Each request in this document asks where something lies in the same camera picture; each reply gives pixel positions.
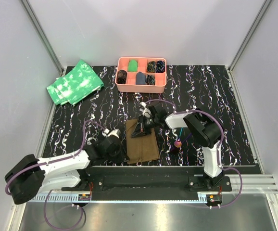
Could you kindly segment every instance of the gray floor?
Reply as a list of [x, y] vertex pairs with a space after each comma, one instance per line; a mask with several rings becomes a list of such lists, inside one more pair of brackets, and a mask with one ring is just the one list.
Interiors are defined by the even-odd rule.
[[[224, 195], [224, 204], [232, 195]], [[50, 217], [66, 204], [48, 204]], [[78, 231], [275, 231], [264, 195], [244, 194], [230, 207], [201, 209], [189, 205], [90, 204]], [[59, 228], [76, 223], [80, 212], [67, 208], [50, 221]], [[43, 203], [27, 203], [21, 231], [51, 231], [43, 217]]]

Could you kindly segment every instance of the table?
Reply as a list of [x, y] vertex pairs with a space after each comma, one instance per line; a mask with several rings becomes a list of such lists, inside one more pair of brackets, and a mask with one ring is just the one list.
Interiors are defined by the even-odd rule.
[[[53, 157], [79, 149], [82, 142], [82, 125], [93, 119], [108, 129], [119, 128], [126, 149], [125, 121], [137, 118], [139, 103], [149, 99], [166, 99], [174, 102], [177, 111], [194, 108], [199, 103], [208, 108], [223, 123], [225, 139], [222, 145], [222, 163], [228, 165], [254, 165], [253, 154], [247, 139], [234, 92], [225, 66], [221, 65], [170, 65], [167, 66], [167, 86], [162, 94], [119, 92], [115, 86], [116, 66], [93, 66], [103, 80], [104, 87], [89, 95], [76, 106], [57, 106], [43, 157]], [[168, 111], [172, 106], [163, 104]], [[180, 129], [156, 128], [160, 159], [136, 165], [149, 166], [200, 166], [204, 163], [202, 149], [193, 138], [182, 147], [171, 151]], [[181, 139], [189, 130], [183, 129]], [[87, 126], [86, 142], [101, 139], [101, 131], [94, 125]], [[102, 165], [115, 165], [104, 162]]]

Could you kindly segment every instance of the green sock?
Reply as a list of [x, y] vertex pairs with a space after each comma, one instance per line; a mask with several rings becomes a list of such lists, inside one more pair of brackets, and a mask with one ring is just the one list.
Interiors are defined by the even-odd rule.
[[138, 70], [138, 62], [134, 59], [130, 60], [128, 63], [128, 69], [129, 72], [137, 72]]

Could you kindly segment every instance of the white wall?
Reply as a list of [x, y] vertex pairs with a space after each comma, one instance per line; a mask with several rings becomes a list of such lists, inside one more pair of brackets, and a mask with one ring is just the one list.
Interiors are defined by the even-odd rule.
[[233, 70], [267, 173], [278, 187], [278, 0]]
[[264, 0], [30, 0], [62, 65], [233, 60]]
[[8, 223], [12, 198], [5, 174], [35, 153], [58, 77], [19, 0], [0, 1], [0, 231]]

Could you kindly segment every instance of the folded cloth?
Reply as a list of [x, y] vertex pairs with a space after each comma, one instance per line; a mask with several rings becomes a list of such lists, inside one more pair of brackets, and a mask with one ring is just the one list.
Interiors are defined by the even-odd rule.
[[102, 86], [104, 86], [103, 81], [93, 69], [83, 60], [80, 60], [67, 75], [58, 78], [47, 87], [47, 90], [55, 103], [64, 104], [69, 102], [75, 105]]
[[129, 164], [157, 160], [160, 158], [155, 131], [152, 128], [150, 135], [131, 138], [137, 124], [137, 119], [126, 121], [126, 147]]

